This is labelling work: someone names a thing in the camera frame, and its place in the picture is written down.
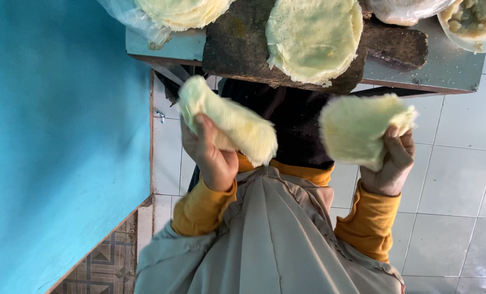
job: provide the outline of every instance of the white bowl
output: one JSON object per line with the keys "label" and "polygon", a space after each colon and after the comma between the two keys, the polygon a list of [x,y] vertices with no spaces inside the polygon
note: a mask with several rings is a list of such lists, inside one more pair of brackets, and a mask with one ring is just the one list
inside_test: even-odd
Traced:
{"label": "white bowl", "polygon": [[[440,13],[437,13],[437,18],[439,18],[440,25],[442,26],[442,29],[446,33],[446,36],[448,36],[448,38],[457,46],[461,47],[462,49],[475,52],[475,53],[486,52],[486,35],[482,36],[480,39],[460,38],[457,34],[450,31],[450,27],[448,23],[442,20]],[[482,50],[477,49],[478,43],[482,44]]]}

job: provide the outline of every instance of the wooden cutting board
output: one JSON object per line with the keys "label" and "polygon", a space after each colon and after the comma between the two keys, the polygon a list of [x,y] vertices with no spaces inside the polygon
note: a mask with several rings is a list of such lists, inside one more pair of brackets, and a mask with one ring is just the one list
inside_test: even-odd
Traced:
{"label": "wooden cutting board", "polygon": [[[405,54],[401,54],[401,50],[394,50],[391,47],[391,50],[383,50],[386,46],[383,46],[383,41],[379,40],[389,39],[387,36],[390,35],[401,35],[400,31],[391,34],[391,30],[406,29],[383,28],[383,39],[378,39],[379,34],[376,33],[377,27],[370,28],[370,21],[366,20],[364,24],[365,31],[356,52],[357,58],[353,60],[348,70],[336,79],[331,80],[332,85],[330,87],[324,88],[314,84],[293,82],[289,76],[285,75],[278,68],[274,67],[270,70],[268,63],[266,63],[269,53],[265,29],[275,1],[237,0],[230,5],[230,9],[226,13],[221,15],[214,23],[209,24],[207,26],[206,43],[203,51],[203,71],[212,75],[265,83],[271,86],[280,85],[325,93],[348,94],[363,79],[364,63],[369,51],[377,52],[378,58],[388,60],[388,62],[396,60],[398,65],[410,64],[411,67],[409,68],[414,68],[415,64],[418,66],[419,63],[422,63],[419,60],[404,60],[408,50],[416,51],[413,45],[404,47],[406,48],[403,50]],[[410,36],[410,38],[414,36],[417,38],[412,41],[415,44],[424,43],[427,55],[426,35],[422,32],[419,33],[420,35],[406,34],[404,36]],[[390,40],[390,46],[397,44],[397,40]],[[375,50],[370,50],[368,45],[370,47],[376,47]],[[390,59],[389,55],[392,52],[398,53],[396,59]],[[413,57],[422,54],[415,52],[415,54],[410,55]],[[425,56],[423,60],[422,65],[426,63]]]}

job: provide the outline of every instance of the plastic bag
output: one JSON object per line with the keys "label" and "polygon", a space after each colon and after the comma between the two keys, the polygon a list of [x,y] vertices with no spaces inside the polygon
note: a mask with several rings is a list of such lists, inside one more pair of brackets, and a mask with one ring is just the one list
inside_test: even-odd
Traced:
{"label": "plastic bag", "polygon": [[421,18],[441,12],[455,0],[366,0],[365,2],[383,23],[412,26]]}
{"label": "plastic bag", "polygon": [[170,28],[156,25],[134,0],[98,0],[110,16],[123,25],[161,47],[170,35]]}

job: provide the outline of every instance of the hand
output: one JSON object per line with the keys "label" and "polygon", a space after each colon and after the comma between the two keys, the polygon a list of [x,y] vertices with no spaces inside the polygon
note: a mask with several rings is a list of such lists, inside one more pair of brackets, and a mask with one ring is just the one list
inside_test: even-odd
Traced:
{"label": "hand", "polygon": [[213,145],[212,134],[216,126],[212,119],[203,114],[196,115],[195,119],[197,136],[181,119],[183,148],[200,168],[208,188],[219,192],[228,191],[238,173],[238,155],[235,151],[219,150]]}
{"label": "hand", "polygon": [[384,134],[388,153],[384,157],[382,170],[375,172],[364,166],[360,167],[361,184],[366,192],[384,196],[398,196],[401,193],[406,177],[413,167],[415,144],[411,129],[401,137],[398,132],[397,127],[391,126]]}

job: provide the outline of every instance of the woman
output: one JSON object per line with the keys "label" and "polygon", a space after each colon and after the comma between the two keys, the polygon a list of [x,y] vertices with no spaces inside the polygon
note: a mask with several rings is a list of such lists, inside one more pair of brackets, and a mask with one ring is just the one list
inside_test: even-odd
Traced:
{"label": "woman", "polygon": [[[229,89],[241,83],[229,81]],[[259,105],[270,106],[258,110],[265,118],[308,112],[285,107],[291,97],[294,104],[302,101],[306,107],[329,98],[265,85],[254,91],[254,86],[247,84],[238,95],[245,97],[242,104],[247,106],[260,97]],[[226,87],[224,94],[238,100]],[[262,97],[273,98],[264,102]],[[242,154],[213,146],[215,125],[209,117],[196,117],[198,136],[182,124],[183,147],[201,177],[176,204],[173,219],[142,250],[135,292],[404,292],[399,272],[389,264],[388,250],[401,189],[415,155],[411,130],[402,137],[396,127],[386,131],[388,154],[382,170],[360,168],[352,210],[338,218],[332,230],[333,189],[327,184],[334,166],[321,154],[317,135],[306,136],[314,130],[317,134],[314,117],[317,121],[317,115],[294,119],[293,128],[276,121],[278,156],[256,169]]]}

